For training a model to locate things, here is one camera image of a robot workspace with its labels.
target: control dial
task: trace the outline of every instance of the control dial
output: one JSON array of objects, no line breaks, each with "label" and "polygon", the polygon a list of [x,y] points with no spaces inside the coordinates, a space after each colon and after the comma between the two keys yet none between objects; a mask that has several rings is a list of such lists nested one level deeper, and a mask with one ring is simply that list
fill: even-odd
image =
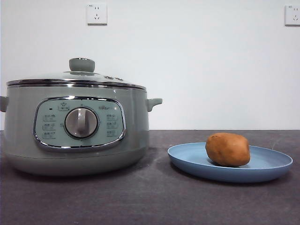
[{"label": "control dial", "polygon": [[66,117],[67,131],[74,137],[85,138],[93,134],[98,126],[97,116],[87,108],[72,110]]}]

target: electrical socket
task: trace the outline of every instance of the electrical socket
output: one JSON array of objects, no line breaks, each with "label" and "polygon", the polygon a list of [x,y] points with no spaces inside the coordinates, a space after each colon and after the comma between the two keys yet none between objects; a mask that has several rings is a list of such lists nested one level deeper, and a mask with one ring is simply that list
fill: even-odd
[{"label": "electrical socket", "polygon": [[87,24],[107,24],[107,4],[97,3],[86,6]]},{"label": "electrical socket", "polygon": [[285,6],[285,24],[287,26],[300,26],[300,5]]}]

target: dark countertop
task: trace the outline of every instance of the dark countertop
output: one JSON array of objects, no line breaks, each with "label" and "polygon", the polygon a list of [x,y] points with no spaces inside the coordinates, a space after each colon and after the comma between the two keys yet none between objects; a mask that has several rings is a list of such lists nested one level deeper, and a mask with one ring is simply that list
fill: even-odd
[{"label": "dark countertop", "polygon": [[300,131],[231,131],[293,158],[291,170],[269,182],[211,181],[170,163],[169,147],[205,142],[215,132],[152,130],[138,163],[91,176],[30,175],[14,170],[1,154],[1,224],[300,224]]}]

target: stainless steel rim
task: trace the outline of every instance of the stainless steel rim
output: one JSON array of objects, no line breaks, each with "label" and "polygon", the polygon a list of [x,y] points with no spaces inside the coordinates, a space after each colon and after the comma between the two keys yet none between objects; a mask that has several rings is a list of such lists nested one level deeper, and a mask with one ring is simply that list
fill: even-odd
[{"label": "stainless steel rim", "polygon": [[146,90],[145,87],[119,82],[105,82],[105,81],[89,81],[89,80],[62,80],[62,79],[28,79],[28,80],[15,80],[7,82],[8,87],[75,87],[75,85],[82,85],[82,87],[126,87]]}]

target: brown potato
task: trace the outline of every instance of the brown potato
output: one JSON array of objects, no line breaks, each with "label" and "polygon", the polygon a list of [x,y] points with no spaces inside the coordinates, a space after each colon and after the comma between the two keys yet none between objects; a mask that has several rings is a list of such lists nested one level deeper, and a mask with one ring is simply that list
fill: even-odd
[{"label": "brown potato", "polygon": [[240,166],[250,161],[248,140],[242,135],[215,133],[207,139],[208,157],[223,166]]}]

